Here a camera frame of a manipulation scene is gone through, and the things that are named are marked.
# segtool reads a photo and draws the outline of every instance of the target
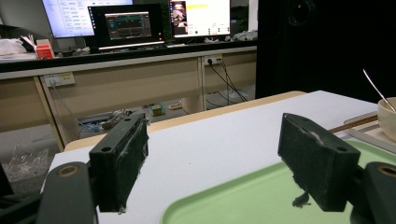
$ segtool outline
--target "bowl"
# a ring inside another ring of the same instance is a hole
[[[387,100],[393,107],[396,106],[396,97],[390,97]],[[377,115],[379,127],[381,127],[387,137],[396,142],[396,112],[384,100],[380,100],[378,102]]]

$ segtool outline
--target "black partition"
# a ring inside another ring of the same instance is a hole
[[[387,96],[396,62],[391,0],[259,2],[256,97],[324,90],[377,102]]]

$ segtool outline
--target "monitor screen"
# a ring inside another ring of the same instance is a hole
[[[172,36],[230,34],[230,0],[169,1]]]
[[[88,7],[99,50],[164,43],[160,4]]]
[[[42,0],[54,38],[93,35],[90,6],[131,5],[133,0]]]

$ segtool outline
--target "floor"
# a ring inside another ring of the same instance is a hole
[[[206,109],[211,110],[227,105],[239,104],[243,101],[250,101],[255,98],[254,93],[255,86],[238,88],[237,92],[211,92],[206,96]],[[150,122],[157,122],[188,115],[182,108],[177,110],[170,109],[180,103],[180,100],[173,100],[154,104],[163,108],[163,114],[160,116],[153,116],[149,105],[126,109],[133,113],[146,113]],[[106,114],[111,116],[114,112],[108,112]],[[104,130],[101,127],[104,120],[92,121],[90,117],[79,120],[84,122],[84,126],[80,126],[79,139],[111,131],[111,129]],[[55,154],[59,153],[59,148],[50,126],[42,125],[0,133],[0,143],[0,162],[7,171],[8,179],[15,193],[11,197],[25,199],[32,194],[39,193],[48,173],[50,163]]]

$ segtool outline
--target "plastic bag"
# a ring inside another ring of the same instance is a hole
[[[26,48],[19,39],[0,39],[0,55],[26,53]]]
[[[5,172],[9,182],[18,182],[43,175],[48,167],[48,149],[29,151],[16,145],[11,161],[5,165]]]

